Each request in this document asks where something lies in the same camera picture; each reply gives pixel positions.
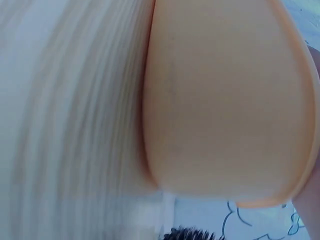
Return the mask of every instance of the peach-colored skin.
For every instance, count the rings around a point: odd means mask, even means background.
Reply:
[[[315,66],[320,74],[320,52],[308,47]],[[312,240],[320,237],[320,155],[317,157],[313,172],[300,194],[293,199],[293,204],[301,216]]]

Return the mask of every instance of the black bristles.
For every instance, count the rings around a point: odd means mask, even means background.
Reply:
[[[171,233],[164,235],[163,240],[226,240],[224,236],[219,239],[215,234],[210,234],[208,231],[196,229],[194,227],[179,227],[171,228]]]

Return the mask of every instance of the hairbrush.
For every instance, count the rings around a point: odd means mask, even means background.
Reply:
[[[214,233],[196,229],[194,227],[171,228],[171,233],[164,235],[163,240],[226,240],[224,236],[219,239]]]

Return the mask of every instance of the patterned fabric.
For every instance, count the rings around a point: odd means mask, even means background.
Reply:
[[[310,240],[293,204],[244,209],[234,202],[178,198],[174,227],[195,227],[226,240]]]

